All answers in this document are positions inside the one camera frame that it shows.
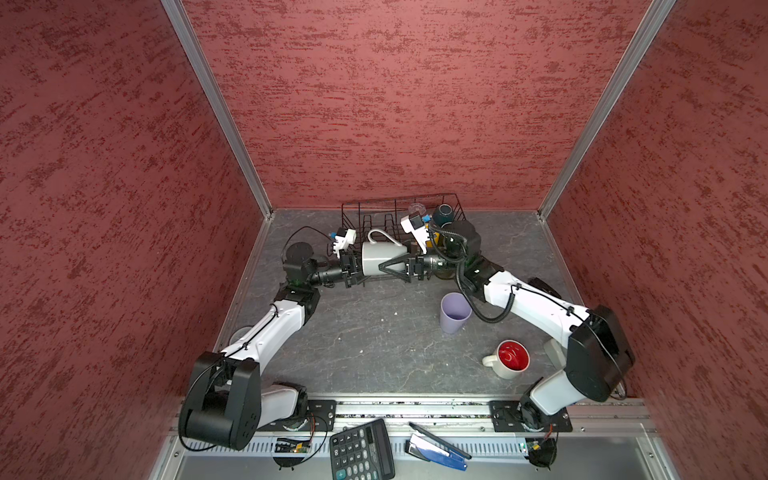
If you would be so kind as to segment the olive green glass cup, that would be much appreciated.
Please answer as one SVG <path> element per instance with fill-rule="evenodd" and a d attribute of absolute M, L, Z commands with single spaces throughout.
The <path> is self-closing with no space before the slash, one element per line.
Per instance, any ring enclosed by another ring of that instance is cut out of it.
<path fill-rule="evenodd" d="M 456 276 L 456 267 L 453 264 L 444 265 L 441 268 L 437 268 L 433 272 L 433 275 L 440 280 L 454 280 Z"/>

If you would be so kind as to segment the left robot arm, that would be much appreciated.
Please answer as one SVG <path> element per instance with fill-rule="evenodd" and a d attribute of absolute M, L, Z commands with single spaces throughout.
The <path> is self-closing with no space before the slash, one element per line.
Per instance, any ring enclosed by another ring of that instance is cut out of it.
<path fill-rule="evenodd" d="M 364 280 L 362 254 L 348 247 L 322 265 L 308 243 L 297 242 L 284 254 L 283 269 L 286 280 L 267 313 L 231 345 L 195 361 L 178 418 L 181 440 L 241 450 L 268 424 L 306 418 L 306 388 L 275 383 L 264 389 L 262 370 L 315 313 L 322 286 Z"/>

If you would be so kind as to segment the black small object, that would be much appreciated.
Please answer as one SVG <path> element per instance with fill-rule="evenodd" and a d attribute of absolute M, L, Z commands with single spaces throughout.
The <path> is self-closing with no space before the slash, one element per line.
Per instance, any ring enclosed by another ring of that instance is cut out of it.
<path fill-rule="evenodd" d="M 536 288 L 552 297 L 562 299 L 562 295 L 555 288 L 553 288 L 551 285 L 549 285 L 547 282 L 545 282 L 541 278 L 532 277 L 527 281 L 527 283 L 531 287 Z"/>

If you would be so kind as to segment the circuit board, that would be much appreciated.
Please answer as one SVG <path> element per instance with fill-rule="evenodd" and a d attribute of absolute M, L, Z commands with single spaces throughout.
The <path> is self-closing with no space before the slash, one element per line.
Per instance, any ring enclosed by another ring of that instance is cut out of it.
<path fill-rule="evenodd" d="M 527 439 L 527 458 L 531 463 L 550 463 L 557 455 L 557 442 L 554 438 Z"/>
<path fill-rule="evenodd" d="M 275 441 L 274 453 L 278 456 L 306 456 L 313 452 L 311 439 L 290 439 L 279 437 Z"/>

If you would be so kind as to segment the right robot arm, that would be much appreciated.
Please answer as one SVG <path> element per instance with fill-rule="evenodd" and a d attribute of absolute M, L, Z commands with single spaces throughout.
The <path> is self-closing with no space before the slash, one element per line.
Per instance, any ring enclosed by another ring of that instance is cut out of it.
<path fill-rule="evenodd" d="M 480 320 L 496 324 L 514 315 L 546 333 L 563 355 L 559 369 L 521 396 L 516 417 L 541 431 L 566 407 L 581 400 L 607 400 L 635 364 L 635 355 L 616 314 L 588 308 L 548 292 L 540 280 L 524 282 L 481 251 L 482 240 L 468 221 L 440 226 L 428 217 L 404 217 L 401 226 L 416 240 L 411 252 L 391 237 L 362 245 L 367 276 L 391 275 L 405 282 L 422 274 L 453 271 L 459 294 Z"/>

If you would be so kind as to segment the lilac plastic cup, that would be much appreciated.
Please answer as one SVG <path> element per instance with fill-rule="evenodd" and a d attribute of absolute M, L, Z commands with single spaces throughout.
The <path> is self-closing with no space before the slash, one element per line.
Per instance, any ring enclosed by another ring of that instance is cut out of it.
<path fill-rule="evenodd" d="M 440 328 L 446 334 L 454 334 L 462 329 L 472 313 L 469 302 L 461 293 L 448 293 L 440 303 Z"/>

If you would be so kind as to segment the blue black stapler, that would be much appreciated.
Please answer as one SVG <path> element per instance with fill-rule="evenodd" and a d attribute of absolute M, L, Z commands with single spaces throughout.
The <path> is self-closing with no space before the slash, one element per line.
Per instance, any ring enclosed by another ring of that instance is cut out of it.
<path fill-rule="evenodd" d="M 467 461 L 472 459 L 471 454 L 416 423 L 409 422 L 408 426 L 414 431 L 405 442 L 405 451 L 408 455 L 450 469 L 467 470 Z"/>

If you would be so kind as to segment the clear glass cup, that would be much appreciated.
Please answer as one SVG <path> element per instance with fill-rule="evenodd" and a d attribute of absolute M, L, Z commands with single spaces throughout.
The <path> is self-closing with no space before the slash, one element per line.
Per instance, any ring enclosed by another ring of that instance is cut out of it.
<path fill-rule="evenodd" d="M 424 204 L 419 202 L 411 203 L 408 207 L 408 216 L 418 215 L 424 217 L 427 214 L 427 210 Z"/>

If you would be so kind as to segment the cream white mug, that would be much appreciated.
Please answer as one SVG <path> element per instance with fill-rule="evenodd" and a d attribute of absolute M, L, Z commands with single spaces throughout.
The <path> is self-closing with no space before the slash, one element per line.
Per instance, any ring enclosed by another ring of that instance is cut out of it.
<path fill-rule="evenodd" d="M 373 238 L 374 234 L 383 236 L 385 241 L 376 241 Z M 368 232 L 367 240 L 362 244 L 361 263 L 363 274 L 367 277 L 382 276 L 384 272 L 379 269 L 380 264 L 407 253 L 407 246 L 393 238 L 386 231 L 374 228 Z"/>

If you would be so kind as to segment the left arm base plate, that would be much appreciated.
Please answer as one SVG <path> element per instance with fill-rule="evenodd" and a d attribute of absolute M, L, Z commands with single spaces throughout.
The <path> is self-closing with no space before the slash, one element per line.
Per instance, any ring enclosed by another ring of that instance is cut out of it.
<path fill-rule="evenodd" d="M 277 420 L 260 427 L 258 431 L 279 433 L 329 431 L 334 428 L 337 406 L 336 400 L 310 399 L 303 417 Z"/>

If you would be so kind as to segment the black calculator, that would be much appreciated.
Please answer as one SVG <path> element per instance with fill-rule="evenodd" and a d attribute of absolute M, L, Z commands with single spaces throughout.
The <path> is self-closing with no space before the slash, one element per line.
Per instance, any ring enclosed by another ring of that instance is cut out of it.
<path fill-rule="evenodd" d="M 331 436 L 330 460 L 335 480 L 391 480 L 396 476 L 392 446 L 383 419 Z"/>

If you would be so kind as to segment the right circuit board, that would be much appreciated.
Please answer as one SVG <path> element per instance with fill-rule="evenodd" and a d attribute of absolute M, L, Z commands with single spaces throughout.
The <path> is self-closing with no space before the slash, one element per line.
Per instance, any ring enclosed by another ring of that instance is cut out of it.
<path fill-rule="evenodd" d="M 557 455 L 557 442 L 554 438 L 527 439 L 527 458 L 531 463 L 550 463 Z"/>

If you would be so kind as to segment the dark green ceramic mug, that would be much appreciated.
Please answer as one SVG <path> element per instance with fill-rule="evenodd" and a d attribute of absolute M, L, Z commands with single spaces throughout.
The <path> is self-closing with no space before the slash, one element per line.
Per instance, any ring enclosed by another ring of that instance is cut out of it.
<path fill-rule="evenodd" d="M 438 205 L 431 215 L 431 223 L 438 229 L 441 229 L 446 225 L 450 225 L 455 221 L 455 219 L 455 210 L 450 204 L 447 203 Z"/>

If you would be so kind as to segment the white mug red inside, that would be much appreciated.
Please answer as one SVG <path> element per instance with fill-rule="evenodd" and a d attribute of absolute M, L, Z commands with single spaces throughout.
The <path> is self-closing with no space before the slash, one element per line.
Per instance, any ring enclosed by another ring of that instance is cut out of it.
<path fill-rule="evenodd" d="M 527 348 L 515 340 L 504 340 L 495 352 L 482 359 L 482 365 L 490 368 L 496 376 L 513 380 L 522 375 L 531 364 Z"/>

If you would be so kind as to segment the yellow mug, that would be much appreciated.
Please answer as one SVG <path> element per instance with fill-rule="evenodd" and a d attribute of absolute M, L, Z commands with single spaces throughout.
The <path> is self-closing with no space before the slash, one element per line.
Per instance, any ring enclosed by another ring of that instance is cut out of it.
<path fill-rule="evenodd" d="M 430 248 L 436 247 L 440 240 L 440 234 L 433 232 L 430 228 L 427 229 L 427 233 L 428 233 L 427 246 Z"/>

